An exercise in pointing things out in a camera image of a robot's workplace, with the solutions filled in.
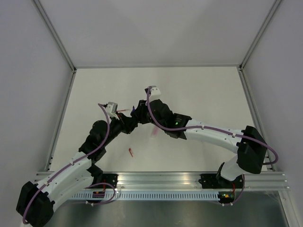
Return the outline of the pink marker pen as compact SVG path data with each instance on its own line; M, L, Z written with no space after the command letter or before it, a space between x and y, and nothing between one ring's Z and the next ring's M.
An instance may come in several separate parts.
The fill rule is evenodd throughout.
M153 129L152 129L152 132L151 132L151 136L153 138L155 138L158 134L158 131L159 131L159 128L157 126L154 126Z

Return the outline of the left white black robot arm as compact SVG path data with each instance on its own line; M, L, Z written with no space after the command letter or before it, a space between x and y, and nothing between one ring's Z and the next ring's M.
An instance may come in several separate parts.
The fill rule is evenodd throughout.
M62 169L23 185L16 207L23 223L43 227L71 196L88 187L100 187L103 172L96 163L105 155L105 147L120 133L131 133L138 123L136 117L122 113L93 123L85 142Z

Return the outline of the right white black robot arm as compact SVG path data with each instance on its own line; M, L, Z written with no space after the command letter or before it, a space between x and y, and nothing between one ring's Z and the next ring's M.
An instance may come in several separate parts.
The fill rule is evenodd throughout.
M152 123L174 139L207 142L235 153L235 157L223 162L216 175L218 186L225 188L244 174L260 174L264 165L267 147L258 130L247 126L244 130L220 129L192 119L190 116L173 113L161 100L149 104L141 100L133 108L131 116L139 123Z

